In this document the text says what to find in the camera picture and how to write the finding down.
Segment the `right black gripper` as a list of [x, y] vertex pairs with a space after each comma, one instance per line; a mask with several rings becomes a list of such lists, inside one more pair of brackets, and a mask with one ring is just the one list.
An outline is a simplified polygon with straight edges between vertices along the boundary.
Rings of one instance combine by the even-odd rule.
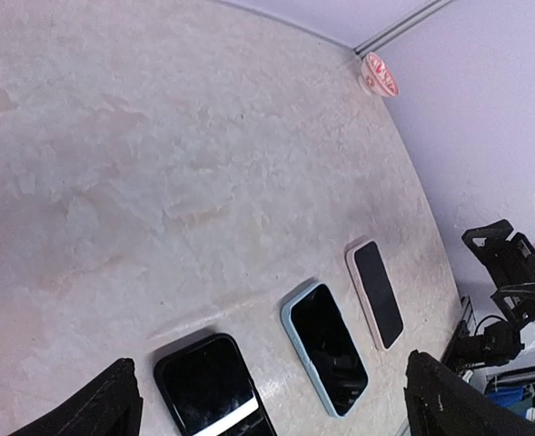
[[502, 273], [500, 288], [490, 298], [512, 327], [525, 327], [535, 322], [535, 248], [513, 231], [501, 219], [469, 229], [461, 239], [490, 273]]

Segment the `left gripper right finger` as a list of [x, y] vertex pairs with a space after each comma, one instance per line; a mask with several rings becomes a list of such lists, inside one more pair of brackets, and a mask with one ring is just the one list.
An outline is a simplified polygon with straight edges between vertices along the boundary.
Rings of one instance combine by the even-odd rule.
[[426, 352], [411, 352], [406, 377], [411, 436], [535, 436], [535, 423], [497, 405]]

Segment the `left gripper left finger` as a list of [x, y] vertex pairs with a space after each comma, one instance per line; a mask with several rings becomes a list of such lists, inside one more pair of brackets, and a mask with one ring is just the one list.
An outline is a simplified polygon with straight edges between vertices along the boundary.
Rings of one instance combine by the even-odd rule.
[[68, 400], [15, 435], [137, 435], [143, 398], [134, 361], [121, 358]]

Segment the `pink phone case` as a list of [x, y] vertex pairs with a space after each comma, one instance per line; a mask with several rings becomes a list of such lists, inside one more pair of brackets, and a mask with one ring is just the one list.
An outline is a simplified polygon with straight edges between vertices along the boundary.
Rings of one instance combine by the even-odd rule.
[[355, 289], [355, 291], [357, 293], [357, 296], [359, 298], [360, 305], [362, 307], [362, 310], [363, 310], [367, 325], [368, 325], [368, 327], [370, 329], [370, 332], [371, 332], [375, 347], [379, 351], [386, 352], [386, 351], [390, 350], [395, 343], [388, 350], [385, 350], [385, 349], [382, 348], [380, 334], [379, 334], [379, 332], [377, 330], [377, 327], [375, 326], [375, 322], [374, 322], [373, 315], [372, 315], [372, 310], [368, 306], [368, 301], [367, 301], [366, 295], [364, 294], [363, 287], [362, 287], [362, 282], [361, 282], [361, 279], [360, 279], [360, 276], [358, 274], [358, 270], [357, 270], [357, 267], [356, 267], [355, 261], [354, 261], [355, 252], [358, 249], [362, 248], [363, 245], [365, 245], [367, 243], [370, 243], [370, 242], [374, 242], [374, 241], [370, 240], [370, 241], [361, 241], [360, 243], [353, 243], [345, 253], [345, 262], [346, 262], [346, 266], [348, 268], [349, 274], [350, 274], [350, 276], [352, 278], [352, 284], [353, 284], [354, 289]]

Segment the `purple phone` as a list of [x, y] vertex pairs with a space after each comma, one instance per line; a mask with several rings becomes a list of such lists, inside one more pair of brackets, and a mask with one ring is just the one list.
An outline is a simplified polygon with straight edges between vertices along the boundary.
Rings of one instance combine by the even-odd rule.
[[388, 350], [402, 334], [404, 324], [377, 243], [363, 245], [355, 252], [354, 261], [382, 348]]

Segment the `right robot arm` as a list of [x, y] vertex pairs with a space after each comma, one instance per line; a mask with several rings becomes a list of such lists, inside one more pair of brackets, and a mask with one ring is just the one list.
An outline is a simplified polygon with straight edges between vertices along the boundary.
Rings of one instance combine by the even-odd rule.
[[474, 334], [460, 321], [442, 362], [454, 372], [502, 366], [525, 349], [520, 332], [535, 322], [535, 247], [506, 219], [469, 229], [461, 239], [490, 274], [496, 286], [490, 299], [501, 315], [486, 327], [479, 322]]

